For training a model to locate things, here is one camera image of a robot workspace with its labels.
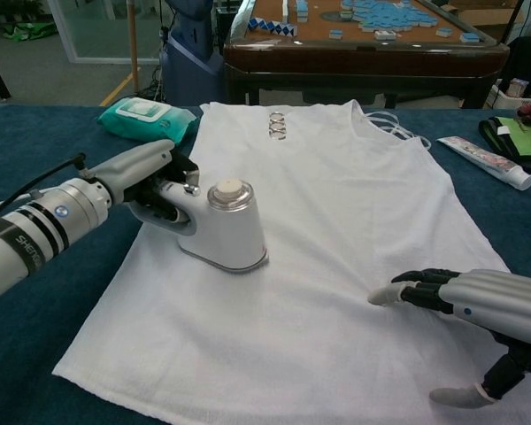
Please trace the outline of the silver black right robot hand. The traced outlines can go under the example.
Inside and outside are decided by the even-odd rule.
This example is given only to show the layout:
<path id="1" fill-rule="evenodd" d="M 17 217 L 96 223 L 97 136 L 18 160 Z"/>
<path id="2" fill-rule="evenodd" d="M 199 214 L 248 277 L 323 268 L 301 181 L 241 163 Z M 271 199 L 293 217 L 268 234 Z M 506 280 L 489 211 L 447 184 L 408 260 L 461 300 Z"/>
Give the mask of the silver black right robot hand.
<path id="1" fill-rule="evenodd" d="M 456 272 L 426 268 L 404 272 L 369 293 L 371 305 L 406 302 L 454 315 L 487 330 L 507 347 L 477 382 L 464 389 L 439 388 L 429 393 L 437 404 L 464 409 L 490 406 L 531 374 L 531 278 L 508 272 L 474 269 Z"/>

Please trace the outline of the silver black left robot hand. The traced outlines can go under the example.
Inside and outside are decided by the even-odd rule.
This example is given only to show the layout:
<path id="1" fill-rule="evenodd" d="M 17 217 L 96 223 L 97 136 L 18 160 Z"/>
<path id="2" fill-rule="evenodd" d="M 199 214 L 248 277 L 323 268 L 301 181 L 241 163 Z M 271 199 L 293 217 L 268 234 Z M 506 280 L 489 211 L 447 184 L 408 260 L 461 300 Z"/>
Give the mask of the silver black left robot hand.
<path id="1" fill-rule="evenodd" d="M 136 146 L 89 169 L 85 179 L 100 182 L 114 205 L 127 204 L 172 223 L 188 219 L 162 195 L 162 184 L 177 183 L 189 195 L 200 192 L 198 165 L 175 149 L 170 139 Z"/>

